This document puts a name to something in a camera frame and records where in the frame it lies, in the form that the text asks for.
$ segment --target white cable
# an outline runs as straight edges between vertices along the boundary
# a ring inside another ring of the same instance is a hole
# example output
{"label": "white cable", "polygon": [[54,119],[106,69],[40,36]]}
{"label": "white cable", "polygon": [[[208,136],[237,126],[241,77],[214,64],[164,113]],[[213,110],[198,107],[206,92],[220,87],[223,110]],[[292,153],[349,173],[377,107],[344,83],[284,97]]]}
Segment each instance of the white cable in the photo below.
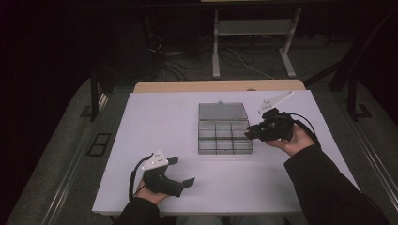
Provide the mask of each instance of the white cable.
{"label": "white cable", "polygon": [[232,49],[228,49],[228,48],[226,48],[226,49],[229,50],[229,51],[231,51],[231,53],[233,53],[234,55],[236,55],[237,58],[238,58],[238,59],[243,63],[243,65],[245,65],[247,68],[253,70],[254,72],[257,72],[257,73],[266,75],[267,77],[271,78],[272,80],[275,80],[275,78],[273,78],[273,77],[267,75],[266,73],[260,72],[260,71],[258,71],[258,70],[256,70],[256,69],[252,68],[252,67],[249,67],[249,66],[239,57],[239,55],[238,55],[236,52],[234,52]]}
{"label": "white cable", "polygon": [[179,55],[179,54],[184,54],[183,52],[171,52],[171,53],[166,53],[165,55]]}
{"label": "white cable", "polygon": [[153,37],[158,38],[158,40],[159,40],[159,47],[158,47],[157,50],[159,50],[159,49],[161,48],[161,44],[162,44],[162,42],[161,42],[161,37],[159,37],[159,36],[157,36],[157,35],[150,35],[150,36],[153,36]]}
{"label": "white cable", "polygon": [[155,51],[155,50],[152,50],[152,49],[149,49],[151,52],[154,52],[154,53],[161,53],[161,54],[163,54],[163,52],[159,52],[159,51]]}

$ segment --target wire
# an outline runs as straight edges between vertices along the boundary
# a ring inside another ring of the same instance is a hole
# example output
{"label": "wire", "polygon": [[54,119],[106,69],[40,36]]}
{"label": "wire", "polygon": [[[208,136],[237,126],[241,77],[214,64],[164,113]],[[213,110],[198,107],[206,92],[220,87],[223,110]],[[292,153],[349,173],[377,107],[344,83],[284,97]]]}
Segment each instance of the wire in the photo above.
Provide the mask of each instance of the wire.
{"label": "wire", "polygon": [[137,191],[135,191],[135,193],[132,195],[132,197],[134,197],[140,190],[142,190],[143,188],[146,187],[146,184],[144,184],[142,187],[140,187]]}
{"label": "wire", "polygon": [[150,155],[149,157],[144,157],[143,159],[141,159],[138,162],[138,164],[135,166],[134,170],[131,172],[130,185],[129,185],[129,201],[131,201],[131,199],[133,197],[132,190],[134,189],[135,174],[137,173],[138,167],[141,165],[141,163],[143,163],[144,161],[150,159],[152,157],[152,155]]}
{"label": "wire", "polygon": [[153,52],[153,53],[159,53],[159,54],[163,54],[163,52],[159,52],[159,51],[156,51],[156,50],[153,50],[153,49],[149,49],[151,52]]}
{"label": "wire", "polygon": [[165,53],[165,56],[170,56],[170,55],[181,55],[181,54],[185,54],[184,52],[171,52],[171,53]]}
{"label": "wire", "polygon": [[210,60],[211,60],[211,54],[207,57],[207,60],[205,61],[205,63],[202,66],[196,67],[196,68],[184,67],[181,64],[179,64],[173,60],[167,60],[167,62],[173,63],[173,64],[177,65],[179,68],[183,68],[186,70],[199,70],[199,69],[205,68],[208,65],[208,63],[210,62]]}
{"label": "wire", "polygon": [[157,36],[157,35],[150,35],[150,36],[153,36],[153,37],[158,38],[158,40],[159,40],[159,46],[158,46],[158,49],[157,49],[157,50],[159,50],[159,49],[161,48],[161,44],[162,44],[162,42],[161,42],[161,37],[159,37],[159,36]]}
{"label": "wire", "polygon": [[245,65],[247,68],[249,68],[249,69],[251,69],[251,70],[253,70],[254,72],[257,72],[257,73],[260,73],[260,74],[263,74],[263,75],[265,75],[265,76],[267,76],[267,77],[269,77],[269,78],[271,78],[272,80],[275,80],[273,77],[271,77],[271,76],[269,76],[269,75],[267,75],[266,73],[263,73],[263,72],[260,72],[260,71],[258,71],[258,70],[256,70],[256,69],[254,69],[254,68],[252,68],[252,67],[249,67],[240,57],[239,57],[239,55],[236,53],[236,52],[234,52],[233,50],[231,50],[231,49],[228,49],[227,48],[227,50],[229,50],[229,51],[231,51],[234,55],[236,55],[237,56],[237,58],[243,63],[243,65]]}
{"label": "wire", "polygon": [[[243,51],[246,53],[247,49],[250,49],[251,46],[255,43],[256,40],[260,39],[261,36],[238,36],[238,40],[234,41],[234,45],[237,46],[239,48],[240,51]],[[245,46],[244,44],[239,43],[239,40],[243,40],[246,41],[246,39],[249,38],[250,39],[250,43],[248,45]]]}
{"label": "wire", "polygon": [[243,36],[243,37],[250,37],[251,38],[251,42],[247,45],[247,46],[244,46],[243,44],[239,44],[239,43],[237,43],[237,42],[234,42],[234,45],[235,46],[237,46],[238,48],[239,48],[239,50],[240,51],[242,51],[242,52],[245,52],[245,53],[247,53],[247,54],[249,54],[249,55],[251,55],[251,56],[253,56],[253,55],[256,55],[256,54],[269,54],[269,53],[274,53],[274,52],[276,52],[276,51],[278,51],[279,49],[280,49],[280,47],[276,47],[276,48],[272,48],[272,50],[270,50],[270,51],[267,51],[267,52],[248,52],[248,49],[250,49],[251,48],[251,46],[256,42],[256,41],[258,41],[259,39],[261,39],[263,36]]}
{"label": "wire", "polygon": [[246,68],[244,65],[241,65],[241,62],[240,62],[239,60],[236,60],[236,59],[232,59],[232,60],[239,62],[240,67],[237,67],[237,66],[234,66],[234,65],[228,63],[228,62],[225,60],[225,58],[228,58],[228,57],[226,57],[226,56],[225,56],[224,54],[222,54],[221,52],[219,52],[219,57],[221,58],[221,60],[222,60],[226,65],[228,65],[228,66],[231,67],[231,68]]}
{"label": "wire", "polygon": [[295,113],[290,113],[290,114],[296,115],[296,116],[299,116],[299,117],[305,119],[305,121],[307,121],[307,123],[311,126],[311,129],[313,130],[313,134],[316,136],[315,129],[314,129],[313,125],[311,124],[311,122],[307,118],[305,118],[304,116],[302,116],[300,114],[295,114]]}
{"label": "wire", "polygon": [[[231,52],[231,49],[228,49],[228,48],[220,48],[220,50],[227,50],[228,52]],[[248,54],[251,57],[252,60],[250,62],[246,62],[245,60],[242,59],[245,62],[246,65],[250,65],[250,64],[255,63],[255,58],[250,53],[247,53],[247,52],[236,52],[236,51],[235,51],[235,53],[240,53],[240,54],[244,53],[244,54]],[[239,63],[241,62],[241,60],[236,59],[235,56],[234,57],[224,56],[224,57],[226,57],[227,59],[233,60],[233,61],[237,61]]]}
{"label": "wire", "polygon": [[178,69],[174,68],[174,67],[169,67],[167,65],[164,64],[160,64],[159,67],[163,68],[166,72],[171,73],[178,81],[180,81],[180,76],[187,81],[187,77]]}

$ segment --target person's right hand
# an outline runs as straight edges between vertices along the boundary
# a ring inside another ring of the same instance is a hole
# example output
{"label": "person's right hand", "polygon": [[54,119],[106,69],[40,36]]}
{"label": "person's right hand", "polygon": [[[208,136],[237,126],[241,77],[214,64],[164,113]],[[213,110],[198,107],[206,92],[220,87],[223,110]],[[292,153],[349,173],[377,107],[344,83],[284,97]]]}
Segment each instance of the person's right hand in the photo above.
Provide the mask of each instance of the person's right hand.
{"label": "person's right hand", "polygon": [[314,141],[308,136],[308,134],[301,127],[293,126],[293,137],[292,140],[287,141],[281,139],[280,141],[269,141],[266,142],[269,146],[277,147],[287,153],[290,157],[294,156],[297,152],[302,149],[314,144]]}
{"label": "person's right hand", "polygon": [[140,184],[137,187],[138,192],[135,197],[146,199],[156,205],[158,205],[162,200],[169,197],[169,195],[163,193],[154,193],[150,189],[146,187],[144,180],[141,180]]}

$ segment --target black sleeve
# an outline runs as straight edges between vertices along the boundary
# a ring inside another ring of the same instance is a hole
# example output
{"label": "black sleeve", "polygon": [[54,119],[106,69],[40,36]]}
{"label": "black sleeve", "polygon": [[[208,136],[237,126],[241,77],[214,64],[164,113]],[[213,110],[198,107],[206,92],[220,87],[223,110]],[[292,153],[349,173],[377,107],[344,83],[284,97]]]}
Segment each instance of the black sleeve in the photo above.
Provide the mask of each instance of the black sleeve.
{"label": "black sleeve", "polygon": [[302,149],[284,167],[310,225],[389,224],[317,145]]}
{"label": "black sleeve", "polygon": [[153,225],[159,221],[158,206],[146,199],[135,197],[126,205],[114,225]]}

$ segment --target table surface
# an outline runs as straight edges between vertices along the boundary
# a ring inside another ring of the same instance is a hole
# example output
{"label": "table surface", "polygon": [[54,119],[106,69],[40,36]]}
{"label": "table surface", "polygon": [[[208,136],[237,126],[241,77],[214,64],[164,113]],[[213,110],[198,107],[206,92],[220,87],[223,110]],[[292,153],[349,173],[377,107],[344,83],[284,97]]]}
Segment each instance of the table surface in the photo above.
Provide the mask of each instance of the table surface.
{"label": "table surface", "polygon": [[[255,83],[262,83],[267,90],[275,82],[253,82]],[[136,90],[146,90],[144,87],[149,85],[150,83],[137,85]],[[152,85],[167,86],[169,83]],[[293,184],[283,166],[288,155],[281,150],[254,140],[253,153],[248,156],[203,156],[197,153],[199,103],[219,100],[242,102],[252,125],[262,120],[257,110],[264,99],[278,96],[292,90],[291,88],[280,91],[224,92],[217,89],[217,92],[174,93],[135,93],[136,90],[130,94],[93,206],[94,212],[103,215],[120,214],[128,203],[131,171],[141,158],[159,149],[167,157],[179,157],[177,165],[170,166],[166,172],[170,179],[182,181],[196,178],[193,187],[184,189],[180,198],[170,197],[159,205],[163,215],[239,215],[300,211]],[[295,91],[278,109],[307,117],[313,123],[325,153],[356,184],[310,91]],[[136,184],[141,176],[142,172],[138,172]]]}

